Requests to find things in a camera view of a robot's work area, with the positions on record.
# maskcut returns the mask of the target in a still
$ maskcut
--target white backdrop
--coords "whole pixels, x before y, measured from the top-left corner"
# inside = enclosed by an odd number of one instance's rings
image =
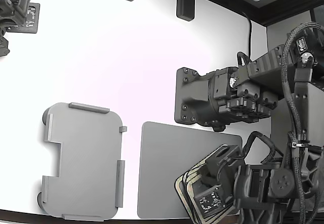
[[[138,219],[142,124],[175,124],[177,69],[235,66],[236,53],[247,53],[248,22],[207,0],[196,0],[191,22],[176,17],[176,0],[31,1],[41,3],[38,34],[7,33],[11,53],[0,59],[0,209],[43,214],[36,197],[42,175],[57,175],[58,148],[43,142],[42,115],[78,102],[110,108],[128,126],[124,208],[115,218]],[[252,59],[267,52],[265,27],[253,23],[252,45]],[[270,120],[227,132],[245,141],[253,130],[269,134]],[[249,162],[267,153],[255,147]]]

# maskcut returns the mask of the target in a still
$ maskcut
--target black frame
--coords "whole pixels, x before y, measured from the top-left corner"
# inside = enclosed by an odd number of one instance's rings
[[[269,26],[324,4],[324,0],[277,0],[257,8],[244,0],[209,1],[240,15],[244,12],[251,20],[263,26]],[[177,16],[187,21],[194,19],[194,0],[177,0]]]

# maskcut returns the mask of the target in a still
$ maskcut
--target gray tray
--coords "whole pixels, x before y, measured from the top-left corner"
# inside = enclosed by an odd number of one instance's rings
[[[43,176],[39,206],[68,220],[111,219],[123,206],[126,127],[109,109],[58,103],[45,111],[45,142],[60,144],[59,176]]]
[[[142,219],[189,218],[175,191],[175,181],[223,144],[242,146],[242,139],[206,130],[144,123],[138,216]]]

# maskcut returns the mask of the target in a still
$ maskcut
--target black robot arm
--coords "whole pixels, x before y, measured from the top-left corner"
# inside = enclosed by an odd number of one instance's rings
[[[24,25],[29,2],[30,0],[0,0],[0,57],[10,52],[8,41],[4,38],[6,28]]]
[[[273,143],[254,131],[242,151],[223,146],[206,160],[199,169],[200,183],[218,193],[222,203],[213,213],[221,213],[232,205],[240,210],[240,224],[282,223],[284,214],[298,200],[299,223],[305,224],[305,198],[315,196],[314,212],[307,223],[315,217],[324,145],[311,142],[309,137],[311,130],[322,131],[321,125],[310,128],[314,124],[308,113],[308,102],[316,100],[309,91],[312,87],[320,89],[320,93],[324,90],[323,46],[315,30],[324,31],[316,23],[300,25],[286,44],[255,61],[239,52],[237,67],[204,76],[189,68],[177,71],[177,123],[198,123],[220,132],[234,122],[254,123],[270,117],[280,100],[287,102],[291,116],[287,119],[291,121],[291,131],[282,142]],[[267,144],[269,155],[261,165],[247,165],[244,159],[255,138]],[[286,151],[280,152],[276,144],[285,144]]]

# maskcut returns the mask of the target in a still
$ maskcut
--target black cable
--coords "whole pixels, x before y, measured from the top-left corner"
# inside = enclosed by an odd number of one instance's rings
[[[238,52],[237,53],[237,64],[238,66],[242,66],[242,59],[244,61],[244,63],[247,65],[249,64],[251,61],[250,57],[248,57],[246,54],[244,54],[243,52]]]
[[[320,194],[320,190],[319,190],[319,187],[315,193],[315,203],[314,203],[314,209],[312,211],[312,214],[309,218],[309,220],[307,221],[306,224],[311,224],[313,222],[313,220],[315,219],[316,217],[316,214],[317,214],[317,211],[319,209],[319,204],[320,204],[320,198],[321,198],[321,194]]]
[[[243,147],[243,155],[244,155],[244,157],[246,157],[248,155],[248,153],[251,149],[252,143],[254,142],[254,140],[256,138],[259,138],[261,141],[263,141],[270,149],[268,156],[265,159],[263,159],[261,162],[262,164],[266,164],[275,155],[275,152],[276,152],[275,145],[269,137],[265,136],[264,134],[262,134],[258,131],[254,131],[250,134],[250,136],[247,140],[247,143]]]
[[[299,196],[299,206],[300,206],[299,224],[305,224],[305,221],[306,221],[305,196],[304,196],[304,190],[303,190],[303,186],[302,186],[299,161],[300,161],[299,157],[293,158],[294,176],[295,176],[295,182],[296,182],[297,192],[298,192],[298,196]]]
[[[264,142],[270,149],[270,152],[268,154],[268,156],[266,156],[265,159],[263,159],[261,161],[262,164],[266,164],[268,163],[271,159],[273,159],[273,157],[275,156],[275,153],[276,153],[276,147],[274,145],[274,143],[272,142],[272,140],[265,136],[264,134],[258,132],[258,131],[254,131],[252,132],[250,135],[249,135],[249,138],[247,140],[247,143],[244,145],[243,147],[243,153],[241,156],[236,156],[236,157],[230,157],[228,158],[227,160],[225,160],[221,166],[218,168],[217,170],[217,176],[216,176],[216,180],[217,182],[219,183],[219,180],[220,180],[220,175],[221,175],[221,171],[222,169],[228,165],[229,162],[233,161],[233,160],[240,160],[240,159],[245,159],[247,157],[247,155],[249,154],[250,152],[250,149],[251,149],[251,146],[254,142],[254,140],[256,138],[259,138],[262,142]]]
[[[252,37],[252,22],[251,19],[246,15],[246,13],[242,12],[243,15],[247,18],[248,22],[249,22],[249,52],[248,52],[248,56],[249,58],[251,58],[251,37]]]

